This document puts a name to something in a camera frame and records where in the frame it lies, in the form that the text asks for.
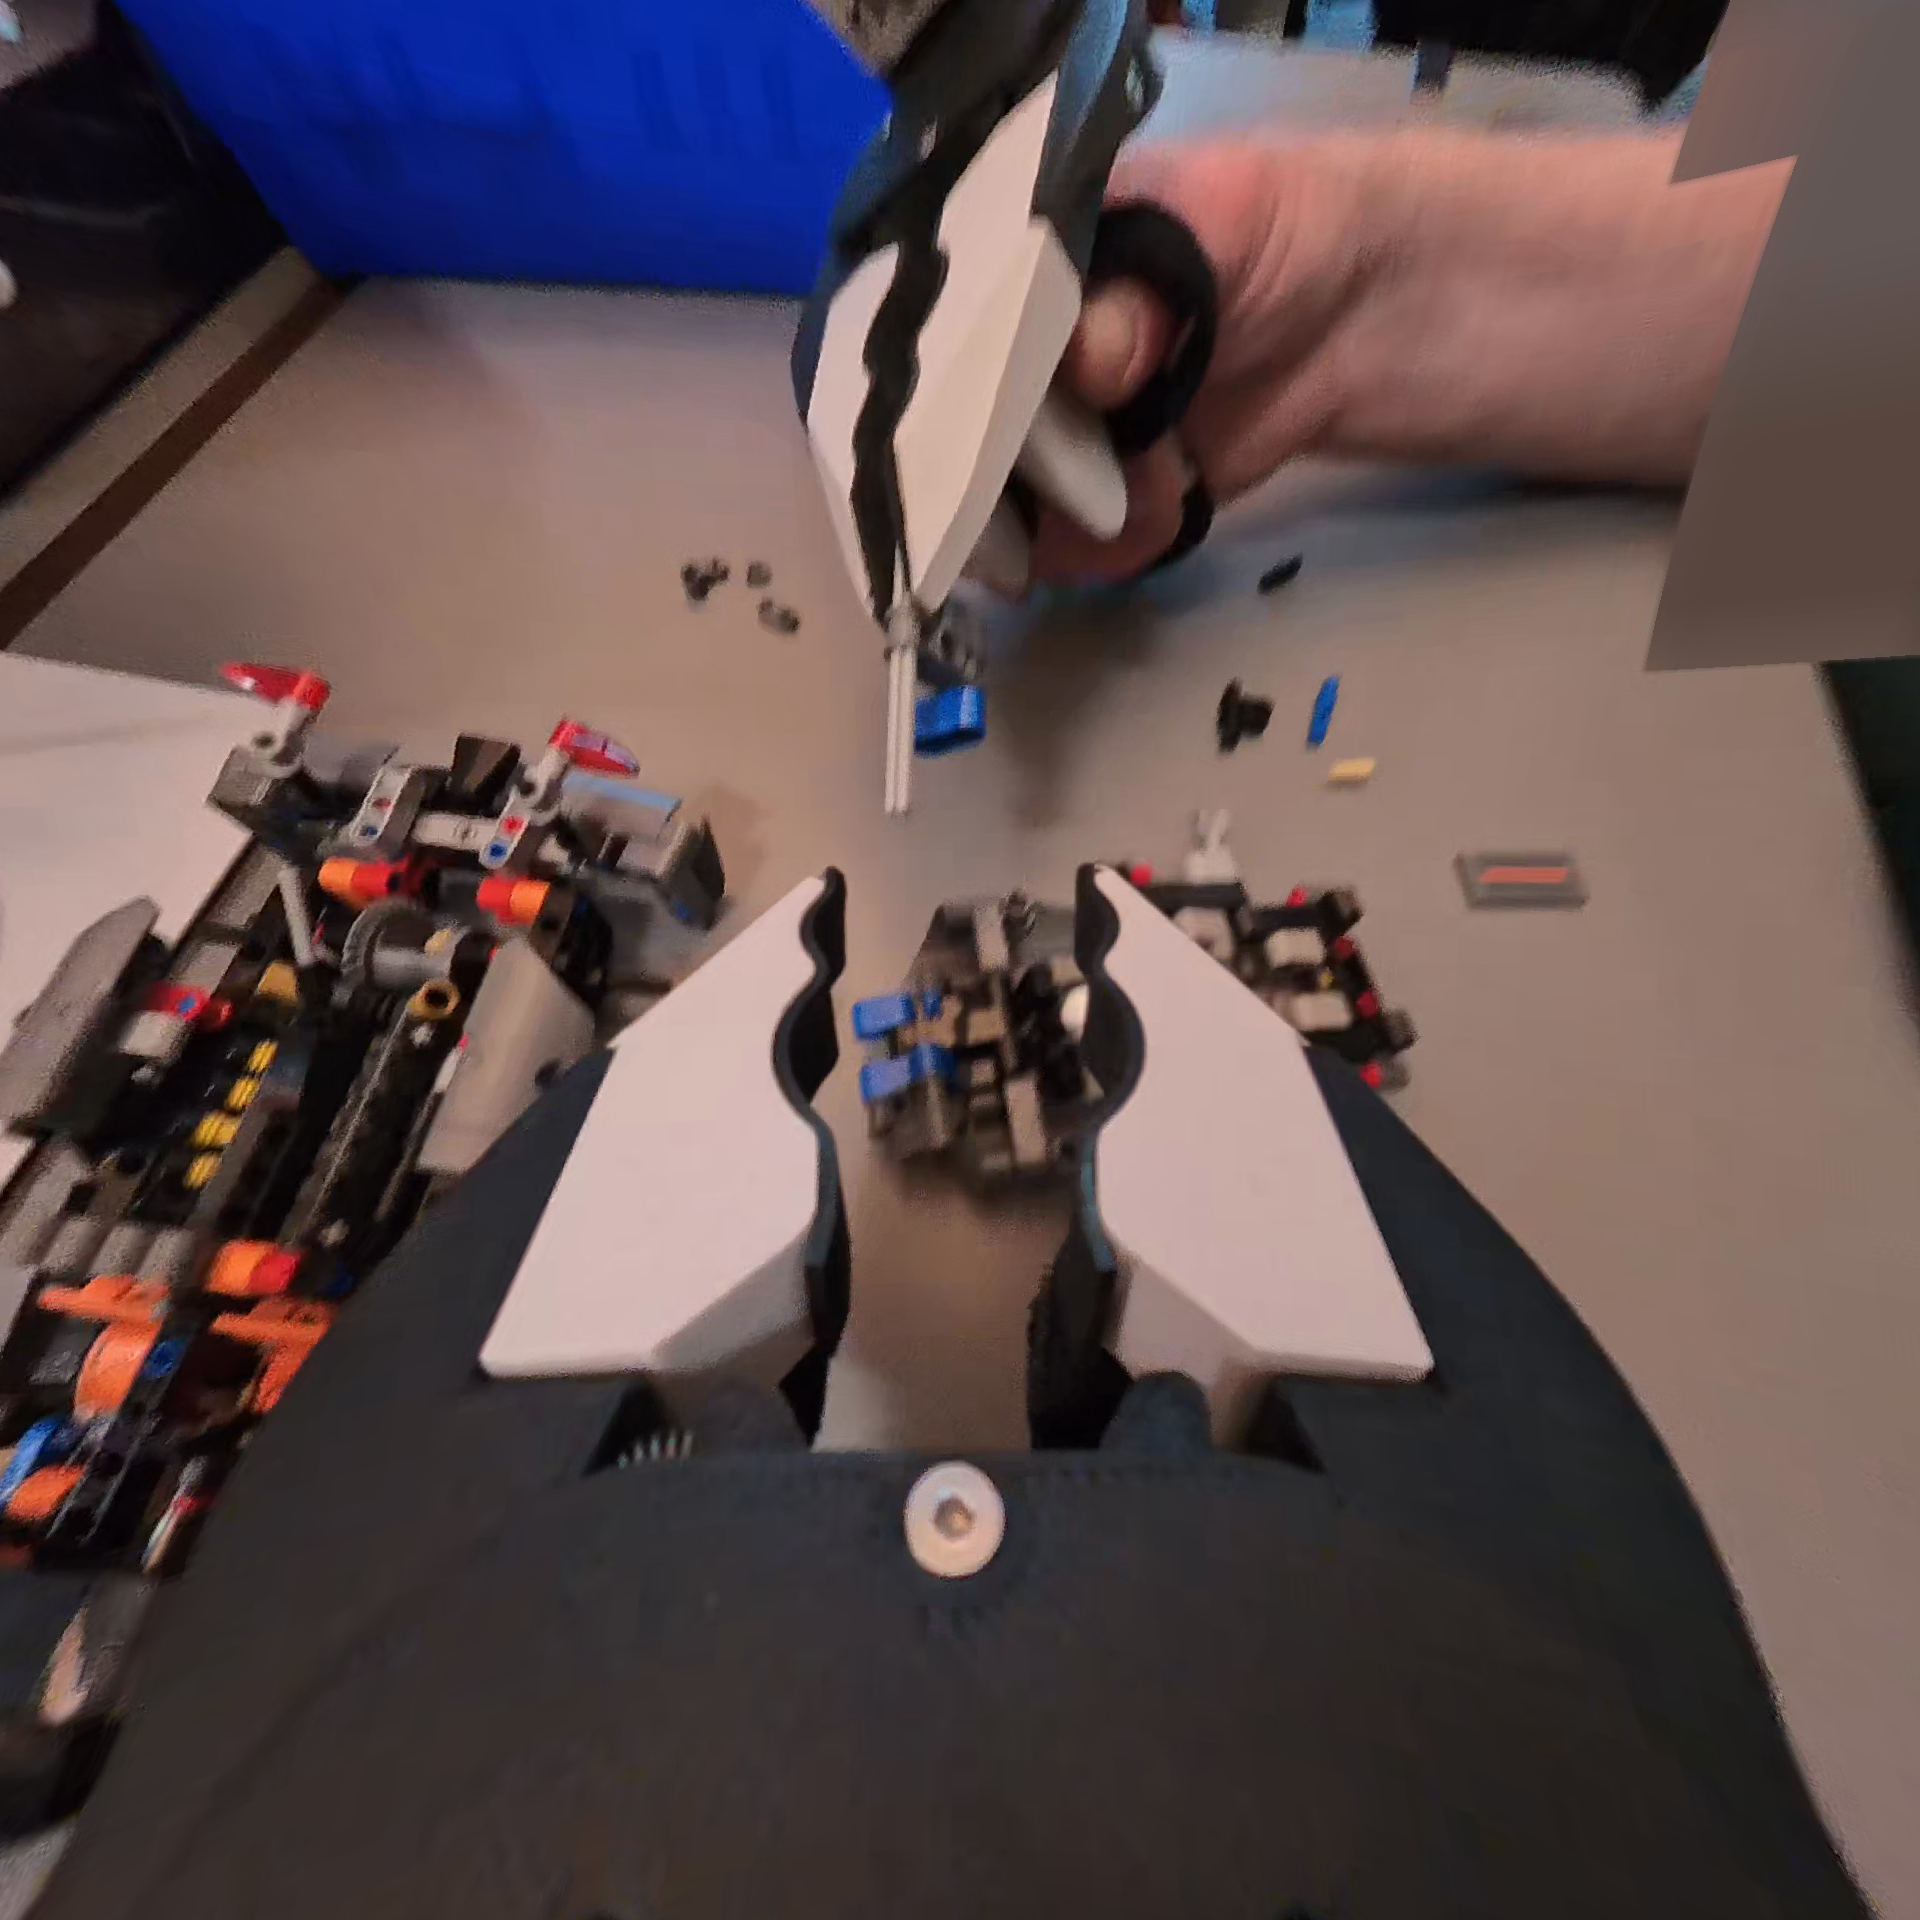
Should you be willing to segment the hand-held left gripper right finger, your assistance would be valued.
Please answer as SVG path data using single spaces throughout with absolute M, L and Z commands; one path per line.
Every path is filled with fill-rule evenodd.
M 1185 1376 L 1219 1444 L 1282 1377 L 1416 1385 L 1434 1349 L 1307 1044 L 1127 878 L 1075 878 L 1089 982 L 1089 1223 L 1113 1266 L 1103 1343 Z

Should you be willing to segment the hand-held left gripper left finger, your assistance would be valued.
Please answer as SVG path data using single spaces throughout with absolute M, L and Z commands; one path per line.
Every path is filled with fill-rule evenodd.
M 832 1126 L 849 885 L 800 880 L 608 1046 L 479 1353 L 494 1381 L 746 1376 L 825 1398 L 851 1306 Z

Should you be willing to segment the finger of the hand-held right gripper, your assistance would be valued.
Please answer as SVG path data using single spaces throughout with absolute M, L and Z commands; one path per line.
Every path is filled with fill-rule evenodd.
M 874 621 L 908 599 L 897 429 L 906 349 L 886 318 L 900 248 L 878 247 L 802 309 L 802 422 L 855 593 Z
M 897 425 L 908 590 L 923 610 L 985 535 L 1082 306 L 1073 258 L 1033 209 L 1059 85 L 1046 77 L 996 122 L 935 230 L 947 273 Z

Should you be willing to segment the small lego gearbox assembly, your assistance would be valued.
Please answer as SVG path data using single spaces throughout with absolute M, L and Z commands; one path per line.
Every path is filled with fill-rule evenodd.
M 1356 893 L 1262 901 L 1227 848 L 1227 815 L 1193 828 L 1180 870 L 1127 861 L 1124 878 L 1303 1044 L 1371 1087 L 1403 1087 L 1419 1032 L 1358 945 Z M 1023 888 L 943 903 L 904 985 L 851 1013 L 871 1137 L 891 1161 L 947 1161 L 980 1190 L 1064 1170 L 1100 1094 L 1089 1007 L 1067 903 Z

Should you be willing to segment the light grey axle blue connector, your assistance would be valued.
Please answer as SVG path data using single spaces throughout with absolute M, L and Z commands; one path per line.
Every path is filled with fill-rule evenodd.
M 904 599 L 883 623 L 883 813 L 910 812 L 921 759 L 974 748 L 988 732 L 985 654 L 966 604 L 927 610 Z

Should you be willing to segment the large lego car chassis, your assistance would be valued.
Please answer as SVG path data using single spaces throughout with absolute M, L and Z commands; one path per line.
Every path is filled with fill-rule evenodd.
M 323 674 L 208 805 L 243 832 L 178 933 L 80 930 L 6 1041 L 6 1575 L 170 1577 L 418 1213 L 727 898 L 711 821 L 566 718 L 527 750 L 342 751 Z

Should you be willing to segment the person's right hand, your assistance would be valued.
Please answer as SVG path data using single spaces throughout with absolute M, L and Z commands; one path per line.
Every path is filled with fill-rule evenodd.
M 1487 149 L 1440 127 L 1215 136 L 1122 154 L 1110 209 L 1182 221 L 1216 279 L 1216 345 L 1178 428 L 1127 458 L 1127 513 L 1095 536 L 1049 506 L 1030 583 L 1135 578 L 1174 546 L 1185 497 L 1260 489 L 1295 456 L 1522 468 L 1497 429 L 1497 356 L 1473 341 L 1487 286 Z

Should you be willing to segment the blue plastic bin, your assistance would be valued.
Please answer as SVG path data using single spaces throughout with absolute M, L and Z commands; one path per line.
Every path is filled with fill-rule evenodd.
M 127 1 L 335 273 L 798 297 L 886 89 L 794 1 Z

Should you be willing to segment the dark grey orange-striped tile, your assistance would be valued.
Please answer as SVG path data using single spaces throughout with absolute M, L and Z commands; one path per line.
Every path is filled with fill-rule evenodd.
M 1577 909 L 1592 898 L 1567 850 L 1458 853 L 1454 870 L 1471 909 Z

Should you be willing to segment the white book stand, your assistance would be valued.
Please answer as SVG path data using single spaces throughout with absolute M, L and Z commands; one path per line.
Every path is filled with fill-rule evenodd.
M 2 656 L 2 1029 L 72 942 L 134 898 L 174 940 L 246 833 L 208 805 L 264 705 L 246 695 Z

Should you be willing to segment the person's green shirt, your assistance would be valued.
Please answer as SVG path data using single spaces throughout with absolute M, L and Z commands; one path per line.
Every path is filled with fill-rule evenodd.
M 1876 833 L 1908 954 L 1919 954 L 1919 658 L 1822 668 Z

